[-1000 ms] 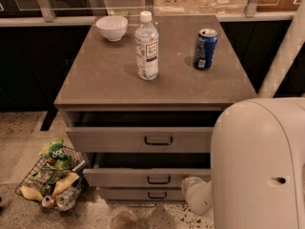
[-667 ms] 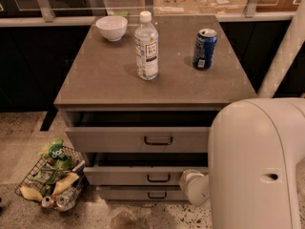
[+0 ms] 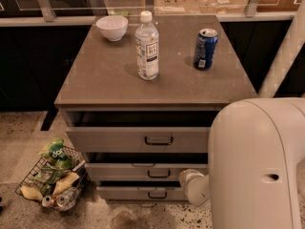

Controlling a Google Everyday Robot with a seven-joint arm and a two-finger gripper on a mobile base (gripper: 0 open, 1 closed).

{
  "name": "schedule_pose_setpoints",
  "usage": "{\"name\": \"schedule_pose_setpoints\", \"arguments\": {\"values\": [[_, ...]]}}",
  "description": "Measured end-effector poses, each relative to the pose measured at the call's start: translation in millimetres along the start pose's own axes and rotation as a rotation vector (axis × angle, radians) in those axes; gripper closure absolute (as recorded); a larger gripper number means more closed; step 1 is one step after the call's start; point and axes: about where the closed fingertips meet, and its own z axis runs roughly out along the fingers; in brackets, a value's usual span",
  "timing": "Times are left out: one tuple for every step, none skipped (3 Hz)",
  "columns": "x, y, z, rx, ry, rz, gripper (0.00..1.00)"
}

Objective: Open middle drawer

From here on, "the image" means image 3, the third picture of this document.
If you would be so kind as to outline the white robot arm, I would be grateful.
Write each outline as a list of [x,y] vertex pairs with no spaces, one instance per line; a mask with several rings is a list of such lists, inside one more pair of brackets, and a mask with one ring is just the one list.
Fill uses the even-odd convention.
[[180,174],[189,202],[212,206],[213,229],[302,229],[297,165],[305,157],[305,98],[275,93],[305,41],[301,2],[258,97],[236,101],[210,130],[206,176]]

